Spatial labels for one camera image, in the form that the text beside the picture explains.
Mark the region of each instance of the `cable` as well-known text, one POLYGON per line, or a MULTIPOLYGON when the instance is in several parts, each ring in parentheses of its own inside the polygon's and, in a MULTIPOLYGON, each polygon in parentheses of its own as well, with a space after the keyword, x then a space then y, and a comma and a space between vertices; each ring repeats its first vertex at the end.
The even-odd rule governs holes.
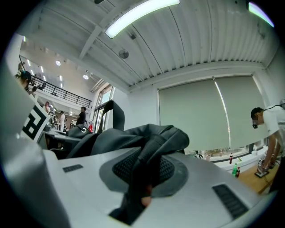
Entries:
POLYGON ((266 179, 266 175, 264 176, 265 182, 271 187, 271 184, 269 183, 269 181, 266 179))

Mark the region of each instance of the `window shade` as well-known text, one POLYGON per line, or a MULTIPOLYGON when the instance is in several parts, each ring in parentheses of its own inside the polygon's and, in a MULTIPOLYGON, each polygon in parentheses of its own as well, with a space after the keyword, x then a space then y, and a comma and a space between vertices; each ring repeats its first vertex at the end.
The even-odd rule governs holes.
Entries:
POLYGON ((268 136, 265 126, 252 127, 251 110, 264 108, 262 96, 251 76, 216 78, 227 108, 231 148, 255 143, 268 136))
POLYGON ((174 125, 190 139, 186 150, 229 147, 224 107, 213 80, 159 91, 160 124, 174 125))

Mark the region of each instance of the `bottle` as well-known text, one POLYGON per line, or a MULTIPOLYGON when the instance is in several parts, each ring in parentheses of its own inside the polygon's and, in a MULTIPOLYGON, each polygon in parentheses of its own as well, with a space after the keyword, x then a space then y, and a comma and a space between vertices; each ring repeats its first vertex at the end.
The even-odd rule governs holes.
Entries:
POLYGON ((235 163, 235 166, 232 169, 232 175, 236 176, 236 171, 237 171, 237 164, 235 163))
POLYGON ((240 168, 238 167, 236 170, 236 178, 239 178, 239 175, 240 175, 240 168))
POLYGON ((230 164, 232 163, 232 153, 230 155, 230 164))

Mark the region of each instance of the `railing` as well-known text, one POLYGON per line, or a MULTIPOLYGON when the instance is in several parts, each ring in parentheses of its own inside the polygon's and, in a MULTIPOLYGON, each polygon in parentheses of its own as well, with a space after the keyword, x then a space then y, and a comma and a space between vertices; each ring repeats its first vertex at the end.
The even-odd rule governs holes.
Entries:
POLYGON ((85 106, 86 108, 89 108, 89 105, 91 103, 90 100, 77 96, 73 93, 70 93, 66 90, 63 90, 55 85, 52 85, 41 78, 38 78, 34 76, 30 82, 31 86, 37 86, 38 90, 45 91, 47 93, 52 94, 53 96, 65 99, 67 101, 73 102, 75 104, 79 104, 82 106, 85 106))

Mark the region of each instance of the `ceiling light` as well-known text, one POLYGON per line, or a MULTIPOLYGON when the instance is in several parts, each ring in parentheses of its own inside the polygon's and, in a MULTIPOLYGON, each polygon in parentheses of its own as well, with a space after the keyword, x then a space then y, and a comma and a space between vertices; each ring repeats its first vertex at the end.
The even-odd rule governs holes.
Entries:
POLYGON ((110 38, 114 38, 125 27, 146 14, 179 3, 180 0, 148 0, 121 16, 105 31, 105 34, 110 38))
POLYGON ((265 20, 268 24, 270 24, 272 27, 274 27, 273 22, 269 19, 269 17, 260 9, 257 5, 255 5, 252 2, 249 2, 248 4, 248 10, 252 12, 253 14, 259 16, 261 19, 265 20))

